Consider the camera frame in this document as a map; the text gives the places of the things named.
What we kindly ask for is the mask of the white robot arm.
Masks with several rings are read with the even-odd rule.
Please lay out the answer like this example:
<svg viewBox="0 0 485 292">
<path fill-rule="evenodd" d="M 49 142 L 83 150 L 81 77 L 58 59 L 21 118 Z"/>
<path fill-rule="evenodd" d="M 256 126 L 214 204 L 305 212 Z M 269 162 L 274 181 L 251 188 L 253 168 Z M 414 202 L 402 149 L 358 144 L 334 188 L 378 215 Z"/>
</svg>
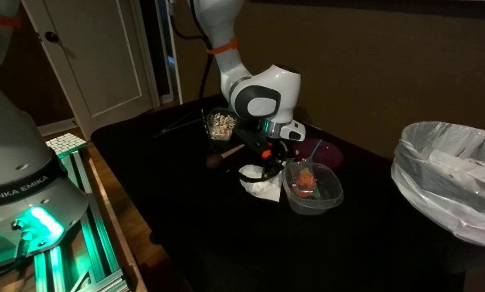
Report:
<svg viewBox="0 0 485 292">
<path fill-rule="evenodd" d="M 0 64 L 21 21 L 19 1 L 0 0 Z M 300 74 L 277 64 L 258 74 L 245 68 L 235 37 L 242 4 L 188 0 L 208 55 L 216 59 L 221 92 L 232 113 L 261 120 L 266 136 L 302 141 L 305 126 L 294 120 Z M 57 246 L 86 209 L 88 199 L 32 118 L 0 89 L 0 269 Z"/>
</svg>

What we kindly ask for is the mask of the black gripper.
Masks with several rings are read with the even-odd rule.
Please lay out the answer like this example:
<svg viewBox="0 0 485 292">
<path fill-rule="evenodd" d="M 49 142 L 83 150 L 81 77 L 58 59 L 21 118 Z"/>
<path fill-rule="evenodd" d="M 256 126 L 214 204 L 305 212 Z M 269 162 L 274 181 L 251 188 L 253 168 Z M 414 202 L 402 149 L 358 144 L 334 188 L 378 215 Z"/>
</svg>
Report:
<svg viewBox="0 0 485 292">
<path fill-rule="evenodd" d="M 238 128 L 235 134 L 247 147 L 243 163 L 263 168 L 260 178 L 274 178 L 284 168 L 284 162 L 289 158 L 289 147 L 282 139 L 271 139 L 260 131 L 245 128 Z"/>
</svg>

